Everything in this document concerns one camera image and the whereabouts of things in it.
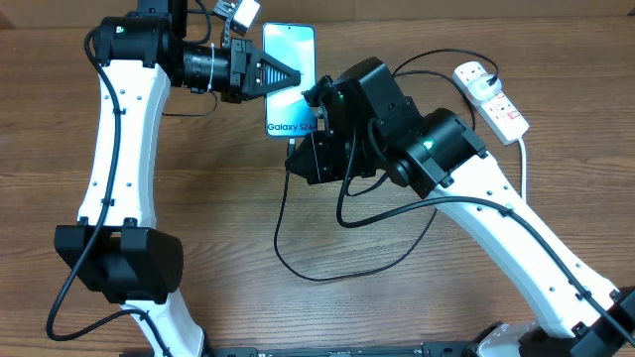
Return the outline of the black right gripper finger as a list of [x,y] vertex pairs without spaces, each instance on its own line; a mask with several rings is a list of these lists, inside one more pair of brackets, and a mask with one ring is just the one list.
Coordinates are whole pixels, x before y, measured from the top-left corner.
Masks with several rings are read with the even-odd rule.
[[321,183],[314,134],[307,134],[301,144],[288,155],[285,167],[288,172],[305,179],[308,184]]
[[331,77],[324,75],[313,87],[303,91],[302,96],[310,107],[322,107],[331,97]]

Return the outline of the blue Galaxy smartphone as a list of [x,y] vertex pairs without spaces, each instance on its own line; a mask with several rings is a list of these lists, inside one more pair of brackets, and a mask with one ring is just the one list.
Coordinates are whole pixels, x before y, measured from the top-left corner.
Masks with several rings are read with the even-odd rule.
[[300,84],[265,96],[265,129],[269,137],[304,137],[318,119],[303,97],[316,84],[316,32],[310,25],[266,23],[264,52],[300,73]]

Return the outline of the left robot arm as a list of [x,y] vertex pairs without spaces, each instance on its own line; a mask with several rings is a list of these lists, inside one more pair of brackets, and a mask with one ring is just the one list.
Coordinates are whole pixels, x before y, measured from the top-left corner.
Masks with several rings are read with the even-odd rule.
[[158,134],[170,92],[241,103],[296,86],[298,71],[257,49],[245,34],[259,4],[220,1],[205,11],[222,23],[218,43],[190,41],[184,1],[142,1],[106,17],[85,37],[100,82],[100,119],[89,186],[55,247],[81,281],[130,315],[154,356],[208,356],[204,330],[180,291],[181,241],[157,227],[154,173]]

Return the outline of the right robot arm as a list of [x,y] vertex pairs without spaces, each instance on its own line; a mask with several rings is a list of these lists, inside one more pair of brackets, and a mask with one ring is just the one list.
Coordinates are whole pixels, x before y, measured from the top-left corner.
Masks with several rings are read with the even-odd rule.
[[511,187],[484,142],[450,110],[422,114],[386,64],[366,59],[304,92],[325,127],[287,170],[310,184],[378,171],[459,224],[515,285],[535,318],[497,323],[467,356],[611,356],[634,340],[634,291],[578,258]]

